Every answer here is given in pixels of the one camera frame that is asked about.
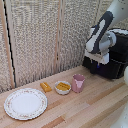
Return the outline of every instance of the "bowl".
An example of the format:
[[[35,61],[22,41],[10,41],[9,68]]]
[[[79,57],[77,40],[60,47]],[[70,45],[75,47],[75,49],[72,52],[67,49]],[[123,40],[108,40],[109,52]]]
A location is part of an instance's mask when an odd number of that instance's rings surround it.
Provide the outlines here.
[[[69,89],[69,90],[66,90],[66,91],[57,89],[56,86],[57,86],[60,82],[65,83],[65,84],[68,84],[68,85],[70,86],[70,89]],[[66,95],[66,94],[68,94],[68,93],[70,92],[70,90],[71,90],[71,84],[69,84],[69,83],[66,82],[66,81],[58,81],[58,82],[55,83],[55,89],[56,89],[56,92],[57,92],[57,93],[59,93],[59,94],[61,94],[61,95]]]

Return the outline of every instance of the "wooden countertop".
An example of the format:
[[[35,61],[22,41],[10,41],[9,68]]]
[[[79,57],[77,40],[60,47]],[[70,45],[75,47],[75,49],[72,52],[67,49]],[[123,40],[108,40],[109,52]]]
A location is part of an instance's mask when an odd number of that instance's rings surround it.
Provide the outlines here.
[[[71,91],[65,96],[57,94],[55,82],[64,80],[72,83],[74,74],[85,76],[83,91]],[[41,82],[47,82],[53,89],[45,93],[48,107],[42,115],[19,121],[5,113],[3,105],[9,94],[21,88],[44,92],[40,87]],[[118,119],[127,101],[128,87],[123,78],[108,80],[92,75],[85,67],[79,66],[0,94],[0,128],[109,128]]]

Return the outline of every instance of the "pink cup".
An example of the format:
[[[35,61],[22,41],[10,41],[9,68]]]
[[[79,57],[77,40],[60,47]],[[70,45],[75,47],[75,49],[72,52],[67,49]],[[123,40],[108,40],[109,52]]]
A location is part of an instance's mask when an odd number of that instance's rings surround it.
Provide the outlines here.
[[[75,74],[72,80],[72,90],[77,93],[81,92],[83,90],[84,80],[85,77],[83,75]]]

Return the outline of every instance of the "white plate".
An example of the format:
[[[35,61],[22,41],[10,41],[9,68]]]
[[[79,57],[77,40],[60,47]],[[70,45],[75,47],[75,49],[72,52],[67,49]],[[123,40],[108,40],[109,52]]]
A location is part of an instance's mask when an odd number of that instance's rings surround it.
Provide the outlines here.
[[[46,96],[41,91],[31,88],[13,92],[4,103],[6,113],[19,120],[35,118],[42,114],[46,107]]]

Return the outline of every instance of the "wall panel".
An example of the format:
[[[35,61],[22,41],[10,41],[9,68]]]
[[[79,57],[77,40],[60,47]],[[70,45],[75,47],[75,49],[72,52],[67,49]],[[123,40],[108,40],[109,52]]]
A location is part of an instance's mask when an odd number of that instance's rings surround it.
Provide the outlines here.
[[[59,0],[6,0],[17,86],[54,74]]]
[[[98,0],[65,0],[59,47],[58,71],[83,62],[85,44],[93,25]]]
[[[4,3],[0,0],[0,93],[14,88]]]

